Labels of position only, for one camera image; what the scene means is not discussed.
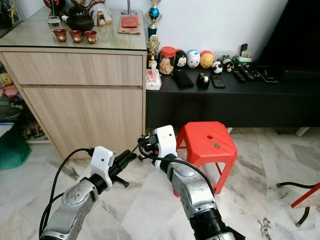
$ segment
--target marble floor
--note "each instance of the marble floor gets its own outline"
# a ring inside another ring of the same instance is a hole
[[[290,204],[307,190],[277,188],[276,183],[320,182],[320,129],[311,128],[296,137],[272,128],[234,128],[231,137],[238,158],[221,194],[215,196],[226,225],[247,240],[263,240],[267,238],[258,220],[267,218],[272,240],[319,240],[320,206],[312,207],[304,224],[296,227],[304,209],[291,209]],[[0,240],[38,239],[41,215],[61,160],[50,144],[31,148],[24,165],[0,170]],[[89,176],[89,162],[70,162],[58,178],[56,194]],[[210,165],[203,168],[208,175],[213,174],[211,169]],[[155,171],[149,160],[131,162],[120,177],[130,182],[129,187],[116,183],[100,195],[79,240],[194,240],[166,175]]]

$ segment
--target red tea cup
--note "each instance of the red tea cup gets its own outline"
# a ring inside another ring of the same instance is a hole
[[[82,31],[81,30],[70,30],[69,31],[72,40],[78,44],[82,42]]]
[[[86,35],[86,38],[88,39],[90,44],[95,44],[97,41],[97,32],[93,30],[85,31],[84,34]]]
[[[59,42],[65,42],[67,40],[66,30],[55,29],[53,30],[53,33],[55,34],[55,37]]]

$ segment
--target red lid jar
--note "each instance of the red lid jar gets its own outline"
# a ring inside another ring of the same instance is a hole
[[[159,72],[169,75],[174,70],[176,49],[171,46],[164,46],[161,49]]]

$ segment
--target trophy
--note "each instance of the trophy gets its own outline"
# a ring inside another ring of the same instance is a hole
[[[151,68],[151,62],[153,60],[156,60],[157,51],[159,49],[160,42],[157,37],[157,35],[151,35],[149,41],[148,41],[148,48],[149,48],[149,54],[150,54],[150,60],[149,60],[149,68]]]
[[[157,33],[157,24],[162,19],[162,14],[160,14],[157,4],[161,2],[161,0],[150,0],[153,6],[150,8],[149,12],[145,13],[145,19],[150,24],[148,26],[148,37],[155,35]]]

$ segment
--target green bag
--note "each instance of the green bag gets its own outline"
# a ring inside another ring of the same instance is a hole
[[[0,137],[0,169],[13,169],[24,164],[30,153],[18,129],[13,126]]]

